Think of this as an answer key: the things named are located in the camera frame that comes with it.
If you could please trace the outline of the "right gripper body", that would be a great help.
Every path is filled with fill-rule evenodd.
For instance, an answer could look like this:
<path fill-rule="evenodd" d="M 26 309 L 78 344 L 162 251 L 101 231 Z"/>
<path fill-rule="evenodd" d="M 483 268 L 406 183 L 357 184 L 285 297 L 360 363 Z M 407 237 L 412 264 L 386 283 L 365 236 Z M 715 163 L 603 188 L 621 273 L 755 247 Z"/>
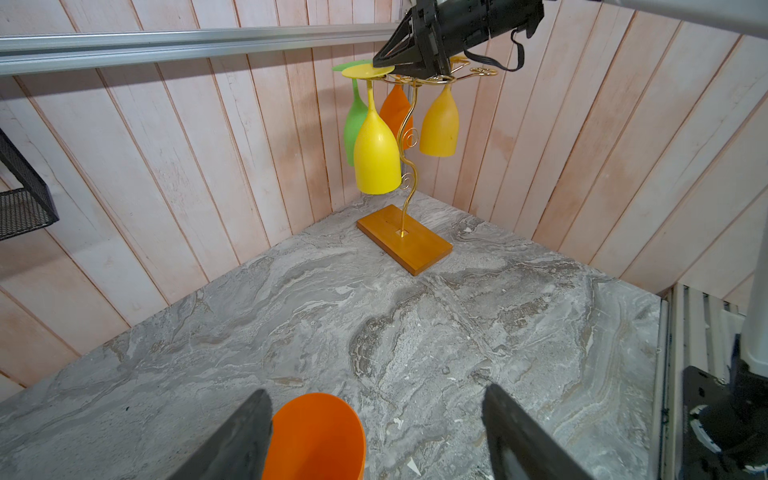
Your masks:
<path fill-rule="evenodd" d="M 450 13 L 450 1 L 419 0 L 412 7 L 412 32 L 417 49 L 417 58 L 410 71 L 412 77 L 428 79 L 451 73 L 445 39 Z"/>

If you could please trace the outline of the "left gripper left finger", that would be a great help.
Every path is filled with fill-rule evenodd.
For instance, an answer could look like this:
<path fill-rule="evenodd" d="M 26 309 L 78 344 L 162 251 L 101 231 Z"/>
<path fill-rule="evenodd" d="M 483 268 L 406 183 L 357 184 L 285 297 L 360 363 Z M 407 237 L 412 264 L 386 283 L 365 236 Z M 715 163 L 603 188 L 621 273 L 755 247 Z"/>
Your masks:
<path fill-rule="evenodd" d="M 273 432 L 269 394 L 259 389 L 169 479 L 260 479 Z"/>

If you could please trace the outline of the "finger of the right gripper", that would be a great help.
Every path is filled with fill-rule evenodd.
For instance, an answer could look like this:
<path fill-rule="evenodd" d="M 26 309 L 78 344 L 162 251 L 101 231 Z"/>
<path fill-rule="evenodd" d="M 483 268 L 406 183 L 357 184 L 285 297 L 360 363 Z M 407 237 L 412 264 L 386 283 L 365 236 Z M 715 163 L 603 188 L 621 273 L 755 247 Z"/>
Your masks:
<path fill-rule="evenodd" d="M 372 64 L 376 68 L 417 64 L 420 51 L 416 42 L 413 15 L 406 14 L 385 45 L 375 54 Z"/>

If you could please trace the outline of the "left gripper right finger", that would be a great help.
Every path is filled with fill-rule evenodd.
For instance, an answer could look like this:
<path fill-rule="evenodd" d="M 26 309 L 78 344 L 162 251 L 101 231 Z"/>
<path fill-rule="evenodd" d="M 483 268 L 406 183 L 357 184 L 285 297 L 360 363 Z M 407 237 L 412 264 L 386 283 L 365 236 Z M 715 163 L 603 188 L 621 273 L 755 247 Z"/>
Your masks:
<path fill-rule="evenodd" d="M 495 479 L 588 479 L 590 475 L 501 386 L 485 389 L 482 421 Z"/>

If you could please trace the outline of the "orange wooden rack base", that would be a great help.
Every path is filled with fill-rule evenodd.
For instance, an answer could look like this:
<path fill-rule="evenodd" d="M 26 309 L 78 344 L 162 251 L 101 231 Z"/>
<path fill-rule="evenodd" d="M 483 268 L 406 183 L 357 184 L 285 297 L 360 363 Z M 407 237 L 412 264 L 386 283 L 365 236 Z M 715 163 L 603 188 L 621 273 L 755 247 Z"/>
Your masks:
<path fill-rule="evenodd" d="M 452 245 L 395 205 L 362 217 L 357 227 L 411 275 L 447 257 Z"/>

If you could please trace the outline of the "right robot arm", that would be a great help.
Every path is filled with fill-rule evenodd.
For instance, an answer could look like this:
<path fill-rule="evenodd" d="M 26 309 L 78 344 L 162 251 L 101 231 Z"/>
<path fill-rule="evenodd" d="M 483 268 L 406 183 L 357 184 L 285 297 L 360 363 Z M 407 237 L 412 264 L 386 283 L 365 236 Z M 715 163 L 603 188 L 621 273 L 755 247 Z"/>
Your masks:
<path fill-rule="evenodd" d="M 767 210 L 763 1 L 406 1 L 408 39 L 536 27 L 479 94 L 454 204 L 646 290 L 746 305 Z"/>

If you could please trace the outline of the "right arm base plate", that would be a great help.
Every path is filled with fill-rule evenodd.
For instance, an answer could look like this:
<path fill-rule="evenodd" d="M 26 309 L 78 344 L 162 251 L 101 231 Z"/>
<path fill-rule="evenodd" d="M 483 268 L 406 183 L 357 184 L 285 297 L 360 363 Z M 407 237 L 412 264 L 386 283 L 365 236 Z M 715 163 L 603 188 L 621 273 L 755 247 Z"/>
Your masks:
<path fill-rule="evenodd" d="M 736 369 L 724 385 L 690 366 L 683 373 L 681 479 L 767 477 L 767 379 Z"/>

